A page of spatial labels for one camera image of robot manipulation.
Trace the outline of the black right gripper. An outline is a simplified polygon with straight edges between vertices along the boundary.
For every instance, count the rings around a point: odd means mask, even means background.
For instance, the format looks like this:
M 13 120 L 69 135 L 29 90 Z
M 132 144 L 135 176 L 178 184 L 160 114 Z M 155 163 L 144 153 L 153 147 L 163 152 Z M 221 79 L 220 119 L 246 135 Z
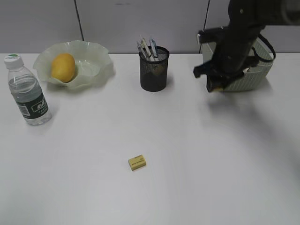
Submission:
M 210 61 L 194 67 L 195 78 L 207 76 L 208 92 L 226 89 L 234 82 L 233 74 L 242 69 L 250 49 L 258 37 L 258 28 L 226 27 L 212 28 L 198 32 L 201 44 L 215 42 L 216 48 Z M 228 74 L 214 74 L 213 70 Z

